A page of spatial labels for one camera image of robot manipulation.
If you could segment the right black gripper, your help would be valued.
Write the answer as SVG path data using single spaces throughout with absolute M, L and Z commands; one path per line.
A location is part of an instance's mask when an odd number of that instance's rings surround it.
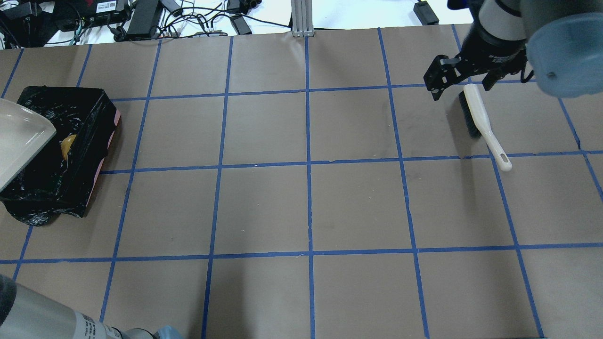
M 526 63 L 524 39 L 502 39 L 475 21 L 456 56 L 435 56 L 424 74 L 424 83 L 433 101 L 439 101 L 446 88 L 476 75 L 485 75 L 482 85 L 489 91 L 506 75 L 523 71 Z

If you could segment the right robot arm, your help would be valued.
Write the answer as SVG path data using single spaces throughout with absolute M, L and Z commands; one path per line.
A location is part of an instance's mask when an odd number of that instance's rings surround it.
M 600 0 L 450 0 L 448 8 L 469 9 L 473 24 L 458 54 L 435 56 L 424 74 L 433 99 L 476 75 L 485 90 L 519 74 L 555 98 L 601 93 Z

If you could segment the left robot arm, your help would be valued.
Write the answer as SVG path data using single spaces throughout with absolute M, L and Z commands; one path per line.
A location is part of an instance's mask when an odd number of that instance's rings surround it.
M 0 277 L 2 339 L 181 339 L 172 326 L 152 333 L 142 328 L 119 330 L 75 311 L 10 277 Z

